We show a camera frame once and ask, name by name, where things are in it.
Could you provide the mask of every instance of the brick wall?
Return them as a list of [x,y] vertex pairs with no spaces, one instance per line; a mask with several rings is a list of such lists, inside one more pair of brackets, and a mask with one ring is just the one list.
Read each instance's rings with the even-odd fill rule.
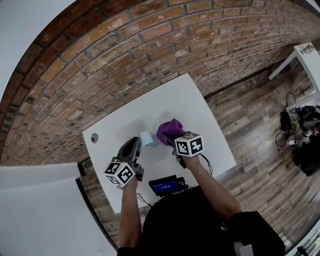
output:
[[78,0],[35,39],[0,103],[1,164],[78,162],[82,131],[189,72],[203,95],[320,36],[287,0]]

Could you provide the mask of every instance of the desk leg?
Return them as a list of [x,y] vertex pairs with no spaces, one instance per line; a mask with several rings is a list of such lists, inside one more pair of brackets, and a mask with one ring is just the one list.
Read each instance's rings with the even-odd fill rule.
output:
[[300,107],[300,106],[302,106],[302,105],[306,105],[306,104],[308,104],[309,102],[311,102],[311,101],[313,101],[313,100],[316,100],[316,99],[319,99],[319,98],[320,98],[320,94],[317,92],[317,93],[315,93],[315,94],[312,94],[312,95],[309,96],[309,97],[304,98],[303,100],[298,101],[298,102],[295,103],[295,104],[292,104],[292,105],[290,105],[290,106],[287,106],[287,107],[285,108],[285,111],[289,111],[289,110],[298,108],[298,107]]
[[286,65],[288,65],[293,59],[296,57],[296,52],[293,51],[288,58],[271,74],[269,75],[269,80],[273,79],[276,75],[280,73],[281,70],[285,68]]

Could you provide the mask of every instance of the white table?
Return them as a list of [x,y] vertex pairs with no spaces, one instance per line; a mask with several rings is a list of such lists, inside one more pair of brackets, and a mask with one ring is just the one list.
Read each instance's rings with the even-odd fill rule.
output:
[[300,61],[305,72],[307,73],[313,87],[316,90],[316,93],[296,102],[285,108],[286,111],[292,110],[297,107],[304,106],[311,101],[317,100],[320,98],[320,55],[317,50],[313,47],[310,53],[303,52],[303,49],[307,45],[312,45],[312,43],[304,43],[294,47],[293,52],[289,55],[288,58],[268,77],[269,80],[273,79],[277,74],[280,73],[294,58]]
[[[120,147],[127,140],[143,131],[155,135],[160,124],[173,118],[183,124],[185,131],[203,135],[203,154],[212,165],[213,176],[218,176],[236,165],[206,101],[189,74],[184,74],[122,106],[83,132],[94,170],[115,213],[121,211],[122,191],[103,174],[108,162],[117,156]],[[93,133],[98,134],[96,143],[91,142]],[[144,176],[143,181],[138,183],[137,192],[150,204],[159,201],[160,197],[152,191],[149,181],[176,175],[177,178],[184,177],[190,187],[198,185],[190,171],[177,163],[172,151],[172,147],[162,143],[157,147],[141,148],[137,163],[144,168]],[[145,204],[138,201],[138,206],[144,207]]]

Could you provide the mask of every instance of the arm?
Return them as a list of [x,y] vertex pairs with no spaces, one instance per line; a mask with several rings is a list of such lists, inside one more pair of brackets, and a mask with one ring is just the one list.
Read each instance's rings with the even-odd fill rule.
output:
[[119,247],[137,248],[141,236],[141,221],[136,190],[138,181],[134,177],[123,188]]
[[235,197],[221,186],[201,165],[198,155],[184,157],[183,160],[200,185],[206,199],[223,221],[226,221],[236,213],[242,212],[241,206]]

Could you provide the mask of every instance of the hand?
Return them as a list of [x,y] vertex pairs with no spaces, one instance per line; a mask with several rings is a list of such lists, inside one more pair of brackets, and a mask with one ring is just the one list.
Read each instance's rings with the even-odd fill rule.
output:
[[126,191],[136,191],[138,186],[138,180],[136,176],[129,180],[129,182],[123,187],[123,190]]
[[201,165],[198,154],[192,157],[183,156],[182,158],[189,170],[197,169]]
[[312,134],[313,134],[314,136],[317,136],[317,133],[318,133],[318,126],[313,127],[313,128],[312,128]]

